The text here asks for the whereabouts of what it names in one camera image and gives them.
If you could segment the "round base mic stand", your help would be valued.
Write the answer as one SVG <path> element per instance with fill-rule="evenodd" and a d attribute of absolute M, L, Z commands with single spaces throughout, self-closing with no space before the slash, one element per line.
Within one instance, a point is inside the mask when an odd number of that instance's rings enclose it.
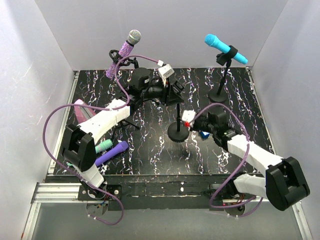
<path fill-rule="evenodd" d="M 179 103 L 176 105 L 176 110 L 176 122 L 170 124 L 167 130 L 167 135 L 173 142 L 182 143 L 189 137 L 189 129 L 182 124 Z"/>

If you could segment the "black tripod mic stand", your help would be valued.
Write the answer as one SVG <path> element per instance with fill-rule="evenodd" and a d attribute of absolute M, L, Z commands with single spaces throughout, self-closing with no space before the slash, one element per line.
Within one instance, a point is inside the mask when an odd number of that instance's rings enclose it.
<path fill-rule="evenodd" d="M 114 127 L 115 129 L 123 129 L 128 126 L 133 126 L 135 129 L 140 130 L 140 127 L 133 124 L 132 122 L 129 122 L 125 119 L 121 120 L 120 122 L 117 123 L 117 125 Z"/>

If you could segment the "mint green microphone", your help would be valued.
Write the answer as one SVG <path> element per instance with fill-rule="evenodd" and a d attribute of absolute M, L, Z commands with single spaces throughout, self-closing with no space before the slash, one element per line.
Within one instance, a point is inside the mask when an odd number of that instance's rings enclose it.
<path fill-rule="evenodd" d="M 95 147 L 95 152 L 99 154 L 103 151 L 110 149 L 112 146 L 113 142 L 110 139 L 104 140 Z"/>

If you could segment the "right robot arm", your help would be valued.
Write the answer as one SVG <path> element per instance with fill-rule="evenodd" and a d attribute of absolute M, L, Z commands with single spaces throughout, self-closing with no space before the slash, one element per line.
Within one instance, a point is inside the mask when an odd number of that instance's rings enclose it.
<path fill-rule="evenodd" d="M 249 141 L 246 135 L 228 124 L 223 109 L 207 115 L 185 110 L 182 121 L 191 131 L 212 134 L 216 145 L 242 158 L 262 175 L 232 173 L 227 182 L 213 193 L 214 197 L 222 191 L 226 191 L 232 199 L 249 194 L 265 198 L 277 210 L 284 211 L 310 195 L 309 185 L 297 159 L 283 158 Z"/>

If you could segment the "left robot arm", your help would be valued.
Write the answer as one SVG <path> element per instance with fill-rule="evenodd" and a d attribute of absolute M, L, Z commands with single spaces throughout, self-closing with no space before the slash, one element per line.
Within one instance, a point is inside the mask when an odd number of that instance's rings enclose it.
<path fill-rule="evenodd" d="M 104 177 L 95 164 L 98 140 L 133 115 L 145 101 L 158 99 L 164 106 L 182 103 L 183 87 L 177 81 L 170 83 L 173 74 L 174 70 L 169 64 L 160 67 L 155 78 L 150 78 L 147 68 L 136 68 L 130 82 L 123 84 L 125 92 L 120 92 L 105 109 L 78 125 L 66 126 L 60 154 L 73 165 L 84 181 L 91 184 L 89 194 L 95 200 L 103 199 L 107 193 L 103 185 Z"/>

